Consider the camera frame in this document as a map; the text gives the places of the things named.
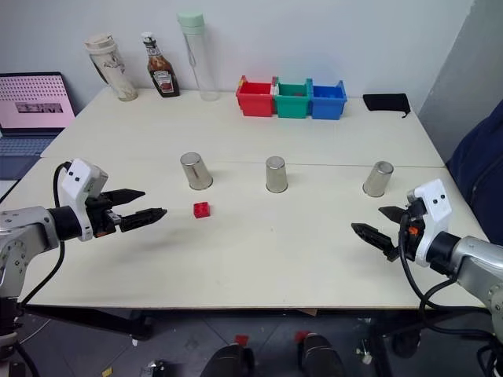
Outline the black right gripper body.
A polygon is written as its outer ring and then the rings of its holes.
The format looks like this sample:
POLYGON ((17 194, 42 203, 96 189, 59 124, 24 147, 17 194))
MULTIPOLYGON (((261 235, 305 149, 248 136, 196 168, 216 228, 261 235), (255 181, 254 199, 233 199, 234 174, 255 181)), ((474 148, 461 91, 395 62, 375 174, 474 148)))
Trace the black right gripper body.
POLYGON ((422 199, 416 199, 402 212, 399 222, 398 250, 414 261, 425 230, 426 207, 422 199))

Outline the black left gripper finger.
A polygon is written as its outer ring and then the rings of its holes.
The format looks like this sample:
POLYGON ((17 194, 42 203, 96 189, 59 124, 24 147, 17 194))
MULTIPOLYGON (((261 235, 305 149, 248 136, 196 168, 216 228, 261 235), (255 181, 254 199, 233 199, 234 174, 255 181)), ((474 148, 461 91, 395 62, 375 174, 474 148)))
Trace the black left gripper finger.
POLYGON ((119 228, 121 232, 129 232, 147 225, 151 225, 159 221, 167 214, 167 209, 164 208, 149 208, 140 210, 134 214, 121 217, 119 228))
POLYGON ((112 203, 113 207, 130 203, 144 195, 145 192, 143 191, 129 188, 103 192, 103 196, 112 203))

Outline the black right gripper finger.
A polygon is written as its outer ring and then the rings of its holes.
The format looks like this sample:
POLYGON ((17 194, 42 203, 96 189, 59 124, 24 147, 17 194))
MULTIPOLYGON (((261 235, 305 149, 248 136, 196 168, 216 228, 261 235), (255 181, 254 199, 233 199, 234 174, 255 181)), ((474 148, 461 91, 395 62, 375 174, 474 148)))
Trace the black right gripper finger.
POLYGON ((351 228, 361 240, 381 250, 389 262, 398 259, 398 248, 394 246, 389 236, 366 223, 351 223, 351 228))
POLYGON ((402 217, 407 212, 406 209, 396 206, 380 207, 378 211, 396 224, 399 224, 401 222, 402 217))

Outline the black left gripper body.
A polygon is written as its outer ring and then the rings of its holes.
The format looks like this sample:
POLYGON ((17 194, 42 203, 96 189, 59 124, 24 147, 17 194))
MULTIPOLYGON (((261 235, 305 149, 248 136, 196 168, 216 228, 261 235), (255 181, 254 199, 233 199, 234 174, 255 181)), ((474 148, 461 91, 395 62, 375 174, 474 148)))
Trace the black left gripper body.
POLYGON ((112 210, 115 196, 114 192, 103 192, 86 199, 86 213, 95 238, 114 233, 121 223, 122 218, 112 210))

